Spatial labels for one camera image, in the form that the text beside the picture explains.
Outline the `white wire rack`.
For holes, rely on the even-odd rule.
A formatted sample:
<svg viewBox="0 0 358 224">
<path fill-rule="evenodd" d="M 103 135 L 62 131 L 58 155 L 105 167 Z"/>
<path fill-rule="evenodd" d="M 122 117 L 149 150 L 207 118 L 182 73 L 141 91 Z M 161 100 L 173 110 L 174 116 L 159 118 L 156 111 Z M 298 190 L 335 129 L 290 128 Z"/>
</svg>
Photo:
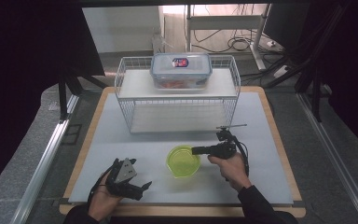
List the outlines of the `white wire rack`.
<svg viewBox="0 0 358 224">
<path fill-rule="evenodd" d="M 116 97 L 131 133 L 213 132 L 231 124 L 241 91 L 233 57 L 214 55 L 203 77 L 156 79 L 151 67 L 150 57 L 125 57 L 117 70 Z"/>
</svg>

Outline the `black metal stand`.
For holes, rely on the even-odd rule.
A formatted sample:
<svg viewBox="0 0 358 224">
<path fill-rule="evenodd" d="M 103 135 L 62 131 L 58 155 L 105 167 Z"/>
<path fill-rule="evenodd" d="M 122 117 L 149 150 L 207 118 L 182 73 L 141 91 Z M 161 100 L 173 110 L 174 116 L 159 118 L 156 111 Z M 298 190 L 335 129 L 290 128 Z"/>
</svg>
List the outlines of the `black metal stand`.
<svg viewBox="0 0 358 224">
<path fill-rule="evenodd" d="M 79 95 L 83 91 L 83 87 L 78 79 L 79 77 L 83 77 L 88 82 L 101 89 L 107 87 L 107 84 L 103 83 L 96 77 L 87 75 L 86 73 L 75 68 L 69 68 L 61 72 L 59 74 L 60 122 L 64 122 L 69 117 L 66 89 L 69 89 L 69 91 L 74 95 Z"/>
<path fill-rule="evenodd" d="M 322 121 L 320 116 L 321 84 L 321 76 L 316 63 L 304 62 L 301 75 L 295 84 L 295 90 L 305 92 L 311 86 L 311 113 L 318 122 Z"/>
</svg>

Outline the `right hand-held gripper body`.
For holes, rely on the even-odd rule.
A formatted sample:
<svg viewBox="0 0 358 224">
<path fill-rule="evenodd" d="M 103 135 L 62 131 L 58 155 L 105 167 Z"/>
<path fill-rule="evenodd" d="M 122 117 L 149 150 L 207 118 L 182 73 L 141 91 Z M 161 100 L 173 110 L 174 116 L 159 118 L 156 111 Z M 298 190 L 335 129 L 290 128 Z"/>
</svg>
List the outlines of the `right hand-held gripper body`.
<svg viewBox="0 0 358 224">
<path fill-rule="evenodd" d="M 240 142 L 238 138 L 233 135 L 228 126 L 220 126 L 219 132 L 216 133 L 219 143 L 213 150 L 213 155 L 220 159 L 229 159 L 234 156 L 237 150 L 246 159 L 247 158 L 247 147 L 245 144 Z"/>
</svg>

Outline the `aluminium rail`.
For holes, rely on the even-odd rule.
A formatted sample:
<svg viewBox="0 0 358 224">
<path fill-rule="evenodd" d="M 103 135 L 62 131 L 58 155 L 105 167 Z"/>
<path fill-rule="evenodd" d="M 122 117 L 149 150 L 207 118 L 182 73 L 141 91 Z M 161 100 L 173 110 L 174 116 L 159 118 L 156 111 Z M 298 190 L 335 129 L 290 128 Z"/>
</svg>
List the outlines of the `aluminium rail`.
<svg viewBox="0 0 358 224">
<path fill-rule="evenodd" d="M 338 154 L 337 148 L 331 140 L 330 136 L 328 135 L 323 124 L 314 117 L 311 111 L 311 103 L 310 100 L 307 98 L 307 95 L 305 93 L 298 93 L 296 97 L 301 103 L 301 106 L 305 111 L 313 130 L 316 132 L 316 135 L 321 141 L 321 144 L 327 154 L 327 157 L 331 161 L 340 179 L 340 182 L 348 193 L 351 202 L 358 213 L 358 184 L 355 182 L 349 172 L 348 167 Z"/>
<path fill-rule="evenodd" d="M 48 141 L 44 153 L 35 168 L 34 174 L 19 202 L 19 205 L 10 220 L 9 224 L 25 224 L 30 215 L 36 198 L 41 190 L 43 183 L 48 174 L 50 165 L 52 164 L 55 154 L 58 151 L 63 135 L 68 127 L 70 118 L 74 112 L 79 97 L 72 95 L 69 102 L 66 104 L 65 112 L 67 115 L 63 121 L 59 121 L 56 125 L 52 136 Z"/>
</svg>

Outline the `white table mat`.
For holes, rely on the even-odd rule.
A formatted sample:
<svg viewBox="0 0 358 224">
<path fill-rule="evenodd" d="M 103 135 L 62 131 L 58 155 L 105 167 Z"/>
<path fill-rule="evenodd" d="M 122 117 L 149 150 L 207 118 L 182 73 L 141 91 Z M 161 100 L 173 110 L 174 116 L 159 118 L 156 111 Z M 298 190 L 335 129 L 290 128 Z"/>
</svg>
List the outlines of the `white table mat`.
<svg viewBox="0 0 358 224">
<path fill-rule="evenodd" d="M 250 180 L 274 205 L 291 204 L 294 197 L 273 140 L 263 106 L 256 93 L 242 93 L 234 113 L 236 125 L 231 133 L 243 142 L 249 153 Z M 71 203 L 85 202 L 100 174 L 115 159 L 136 159 L 136 186 L 152 185 L 144 192 L 142 203 L 234 204 L 239 200 L 219 168 L 201 156 L 199 170 L 190 177 L 175 178 L 166 165 L 168 153 L 177 146 L 213 146 L 210 133 L 137 133 L 131 134 L 110 93 L 93 135 L 81 173 L 69 197 Z"/>
</svg>

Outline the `dark curtain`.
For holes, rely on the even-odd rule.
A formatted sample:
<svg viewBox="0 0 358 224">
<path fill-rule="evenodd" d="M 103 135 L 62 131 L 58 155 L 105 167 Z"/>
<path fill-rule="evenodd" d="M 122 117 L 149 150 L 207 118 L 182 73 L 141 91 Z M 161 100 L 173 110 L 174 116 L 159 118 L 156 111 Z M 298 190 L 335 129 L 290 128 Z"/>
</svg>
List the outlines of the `dark curtain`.
<svg viewBox="0 0 358 224">
<path fill-rule="evenodd" d="M 320 22 L 335 4 L 346 9 L 323 48 L 318 68 L 332 90 L 329 104 L 358 137 L 358 0 L 314 0 L 308 18 Z"/>
<path fill-rule="evenodd" d="M 64 76 L 102 76 L 83 10 L 65 0 L 0 0 L 0 174 L 44 90 Z"/>
</svg>

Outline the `clear container with blue lid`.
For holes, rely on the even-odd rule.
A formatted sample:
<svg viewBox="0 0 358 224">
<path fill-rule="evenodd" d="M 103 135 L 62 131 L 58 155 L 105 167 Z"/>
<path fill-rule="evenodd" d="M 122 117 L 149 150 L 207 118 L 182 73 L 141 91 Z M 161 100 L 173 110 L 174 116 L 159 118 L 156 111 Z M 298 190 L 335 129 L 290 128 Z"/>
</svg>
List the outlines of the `clear container with blue lid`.
<svg viewBox="0 0 358 224">
<path fill-rule="evenodd" d="M 157 53 L 150 75 L 160 90 L 201 90 L 213 72 L 207 53 Z"/>
</svg>

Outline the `person's left hand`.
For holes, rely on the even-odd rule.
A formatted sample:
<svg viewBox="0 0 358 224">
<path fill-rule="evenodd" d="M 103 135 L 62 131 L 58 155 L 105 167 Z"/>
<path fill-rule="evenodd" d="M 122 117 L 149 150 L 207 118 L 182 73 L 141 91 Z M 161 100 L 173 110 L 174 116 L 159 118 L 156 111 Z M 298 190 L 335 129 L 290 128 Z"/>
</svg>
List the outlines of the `person's left hand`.
<svg viewBox="0 0 358 224">
<path fill-rule="evenodd" d="M 97 221 L 102 221 L 111 216 L 122 200 L 122 197 L 113 195 L 108 191 L 105 185 L 106 178 L 107 175 L 103 177 L 89 203 L 88 215 Z"/>
</svg>

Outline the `person's right hand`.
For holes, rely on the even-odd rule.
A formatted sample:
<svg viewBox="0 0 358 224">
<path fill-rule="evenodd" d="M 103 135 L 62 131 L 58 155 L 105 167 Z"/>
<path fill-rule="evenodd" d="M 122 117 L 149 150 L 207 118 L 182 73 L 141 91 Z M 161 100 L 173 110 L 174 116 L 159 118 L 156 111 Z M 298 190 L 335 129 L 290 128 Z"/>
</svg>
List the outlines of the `person's right hand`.
<svg viewBox="0 0 358 224">
<path fill-rule="evenodd" d="M 219 167 L 221 176 L 224 177 L 229 185 L 237 192 L 240 192 L 243 188 L 248 189 L 252 186 L 250 179 L 245 173 L 244 160 L 240 153 L 236 153 L 226 160 L 209 155 L 208 160 L 211 164 L 215 164 Z"/>
</svg>

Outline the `green plastic bowl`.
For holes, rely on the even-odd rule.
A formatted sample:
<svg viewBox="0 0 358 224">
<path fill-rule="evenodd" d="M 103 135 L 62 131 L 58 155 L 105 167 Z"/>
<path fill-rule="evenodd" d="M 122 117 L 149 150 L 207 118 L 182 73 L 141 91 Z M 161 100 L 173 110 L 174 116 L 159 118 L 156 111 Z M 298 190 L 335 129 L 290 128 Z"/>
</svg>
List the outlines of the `green plastic bowl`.
<svg viewBox="0 0 358 224">
<path fill-rule="evenodd" d="M 175 178 L 190 177 L 200 168 L 200 156 L 192 154 L 192 147 L 174 147 L 166 158 L 166 165 Z"/>
</svg>

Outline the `white desk frame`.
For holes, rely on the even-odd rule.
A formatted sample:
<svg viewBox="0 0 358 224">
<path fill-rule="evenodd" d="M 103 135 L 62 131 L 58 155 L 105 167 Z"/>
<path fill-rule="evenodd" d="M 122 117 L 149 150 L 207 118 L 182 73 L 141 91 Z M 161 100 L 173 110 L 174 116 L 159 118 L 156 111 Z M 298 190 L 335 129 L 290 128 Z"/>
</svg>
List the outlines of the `white desk frame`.
<svg viewBox="0 0 358 224">
<path fill-rule="evenodd" d="M 265 23 L 269 14 L 270 4 L 260 15 L 236 15 L 236 16 L 192 16 L 191 5 L 186 6 L 186 52 L 191 51 L 191 32 L 194 30 L 254 30 L 255 39 L 249 48 L 255 59 L 259 71 L 265 71 L 266 66 L 259 53 L 258 46 L 263 34 Z"/>
</svg>

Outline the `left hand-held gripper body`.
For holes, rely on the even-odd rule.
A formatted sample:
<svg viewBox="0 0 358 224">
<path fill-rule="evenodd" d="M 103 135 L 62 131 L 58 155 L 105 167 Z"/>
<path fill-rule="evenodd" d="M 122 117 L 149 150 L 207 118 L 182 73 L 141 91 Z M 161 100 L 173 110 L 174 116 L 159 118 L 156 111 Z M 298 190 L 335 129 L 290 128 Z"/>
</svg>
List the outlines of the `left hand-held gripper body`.
<svg viewBox="0 0 358 224">
<path fill-rule="evenodd" d="M 134 186 L 130 180 L 137 176 L 129 159 L 124 161 L 115 159 L 110 170 L 110 174 L 106 178 L 105 185 L 108 191 L 118 197 L 124 197 L 133 200 L 140 200 L 143 197 L 141 187 Z"/>
</svg>

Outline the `white power strip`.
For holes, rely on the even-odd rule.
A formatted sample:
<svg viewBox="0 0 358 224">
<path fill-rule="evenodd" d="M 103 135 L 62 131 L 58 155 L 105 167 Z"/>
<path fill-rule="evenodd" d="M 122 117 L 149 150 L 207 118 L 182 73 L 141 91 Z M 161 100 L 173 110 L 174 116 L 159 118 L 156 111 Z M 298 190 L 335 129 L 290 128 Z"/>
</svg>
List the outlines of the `white power strip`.
<svg viewBox="0 0 358 224">
<path fill-rule="evenodd" d="M 274 77 L 278 78 L 281 77 L 282 75 L 284 75 L 286 72 L 288 72 L 290 70 L 290 67 L 288 65 L 283 65 L 281 68 L 279 68 L 275 73 L 274 73 Z"/>
</svg>

